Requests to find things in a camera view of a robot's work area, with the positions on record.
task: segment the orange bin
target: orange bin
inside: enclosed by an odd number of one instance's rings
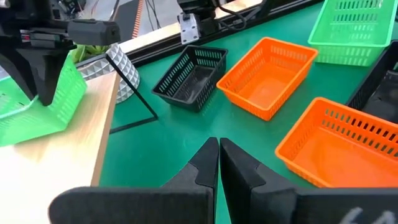
[[[318,187],[398,187],[398,125],[315,98],[276,149]]]
[[[318,51],[265,37],[220,81],[217,88],[248,112],[269,121],[307,76]]]

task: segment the metal frame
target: metal frame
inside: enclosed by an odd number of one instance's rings
[[[240,13],[243,17],[250,15],[250,13],[254,13],[254,11],[258,11],[259,5],[264,4],[264,1],[271,0],[263,0],[258,5],[249,7],[247,9],[243,9],[237,13]],[[271,6],[271,10],[267,14],[257,14],[256,17],[248,20],[247,26],[244,30],[254,27],[256,25],[262,24],[264,22],[276,19],[278,17],[290,14],[292,12],[298,11],[305,7],[312,6],[316,3],[320,3],[323,0],[279,0],[285,2],[285,4],[281,6]],[[226,24],[236,24],[240,21],[234,15],[229,15],[220,19]],[[211,34],[209,36],[201,37],[198,41],[193,42],[195,45],[202,45],[205,43],[209,43],[211,41],[226,37],[227,35],[235,34],[240,32],[241,30],[229,30],[229,29],[221,29],[217,33]],[[154,42],[152,44],[148,44],[136,50],[133,50],[127,53],[127,56],[131,60],[132,64],[135,67],[140,67],[146,65],[148,63],[155,62],[156,60],[160,60],[162,58],[171,56],[173,54],[177,54],[182,52],[182,50],[186,47],[186,45],[181,44],[180,34],[171,35],[170,37],[166,37],[162,40]]]
[[[142,97],[142,95],[132,85],[132,83],[127,79],[127,77],[123,74],[123,72],[119,69],[119,67],[115,64],[115,62],[111,59],[111,57],[108,54],[103,53],[103,54],[101,54],[99,56],[95,56],[95,57],[89,58],[89,59],[87,59],[87,60],[85,60],[83,62],[80,62],[80,63],[76,64],[76,67],[79,68],[79,67],[82,67],[84,65],[87,65],[89,63],[93,63],[93,62],[95,62],[97,60],[101,60],[101,59],[104,59],[104,58],[112,65],[112,67],[115,69],[115,71],[118,73],[118,75],[127,83],[127,85],[133,90],[134,94],[138,96],[138,98],[141,100],[141,102],[145,105],[145,107],[152,114],[151,118],[146,118],[146,119],[143,119],[143,120],[140,120],[140,121],[136,121],[136,122],[133,122],[133,123],[122,125],[122,126],[117,127],[117,128],[113,128],[113,129],[111,129],[110,134],[117,133],[117,132],[120,132],[120,131],[123,131],[123,130],[126,130],[126,129],[130,129],[130,128],[133,128],[133,127],[136,127],[136,126],[140,126],[142,124],[146,124],[146,123],[150,123],[152,121],[158,120],[158,116],[157,116],[156,112],[152,109],[152,107],[148,104],[148,102],[146,102],[144,97]]]

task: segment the green plastic basket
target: green plastic basket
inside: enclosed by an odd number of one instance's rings
[[[398,0],[326,0],[308,43],[316,62],[370,66],[391,42]]]
[[[87,85],[67,57],[50,106],[36,96],[30,101],[11,77],[0,80],[0,146],[63,131],[83,98]]]

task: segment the black plastic basket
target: black plastic basket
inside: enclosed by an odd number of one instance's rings
[[[398,123],[398,40],[381,54],[346,105]]]
[[[171,105],[199,112],[225,74],[228,50],[188,45],[152,90]]]

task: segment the wooden board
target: wooden board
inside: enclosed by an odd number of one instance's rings
[[[245,8],[259,4],[261,1],[262,0],[235,0],[233,2],[225,4],[224,7],[226,9],[237,12],[237,11],[243,10]],[[216,9],[216,18],[221,18],[221,17],[227,16],[227,15],[228,15],[228,13],[223,12],[220,9]],[[157,29],[155,31],[152,31],[148,34],[125,41],[120,44],[120,47],[122,48],[124,53],[128,53],[128,52],[136,50],[140,47],[143,47],[145,45],[157,42],[166,37],[170,37],[171,35],[179,34],[179,33],[180,33],[180,24],[178,22],[176,22],[174,24],[171,24],[171,25],[165,26],[163,28]]]
[[[98,185],[118,83],[116,72],[88,81],[66,131],[0,148],[0,223],[49,223],[59,193]]]

